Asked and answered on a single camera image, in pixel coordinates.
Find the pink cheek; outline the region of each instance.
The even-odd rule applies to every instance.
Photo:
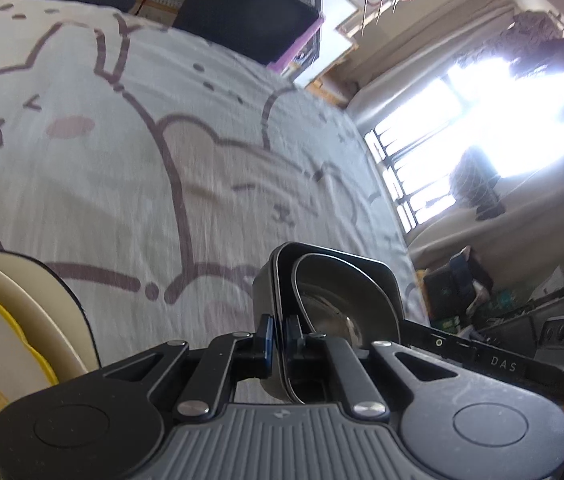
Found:
[[[73,115],[56,119],[46,127],[46,135],[52,139],[75,139],[90,134],[95,122],[88,117]]]

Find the window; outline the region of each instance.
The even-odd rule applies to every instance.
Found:
[[[365,139],[382,168],[405,232],[455,203],[449,174],[470,146],[502,177],[564,155],[564,73],[513,79],[508,63],[454,66],[397,108]]]

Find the bed sheet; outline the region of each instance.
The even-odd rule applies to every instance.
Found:
[[[389,200],[347,116],[264,67],[115,9],[0,0],[0,248],[67,282],[103,364],[252,330],[289,240],[385,262],[426,322]]]

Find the yellow plate rim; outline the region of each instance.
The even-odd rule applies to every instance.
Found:
[[[9,313],[9,311],[6,310],[1,304],[0,304],[0,316],[2,317],[3,320],[6,321],[9,327],[16,333],[18,339],[22,342],[24,347],[30,352],[31,355],[33,355],[33,358],[38,362],[40,368],[42,368],[42,372],[46,376],[46,379],[51,383],[51,386],[55,386],[56,384],[59,384],[56,373],[53,371],[53,368],[51,368],[51,365],[46,361],[46,359],[44,359],[44,356],[40,352],[38,352],[35,348],[33,348],[33,346],[29,344],[29,342],[27,341],[27,337],[24,335],[22,327],[18,325],[18,322],[15,321],[15,319]]]

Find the stacked plates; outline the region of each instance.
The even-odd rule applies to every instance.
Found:
[[[69,288],[40,262],[0,251],[0,410],[98,367],[91,330]]]

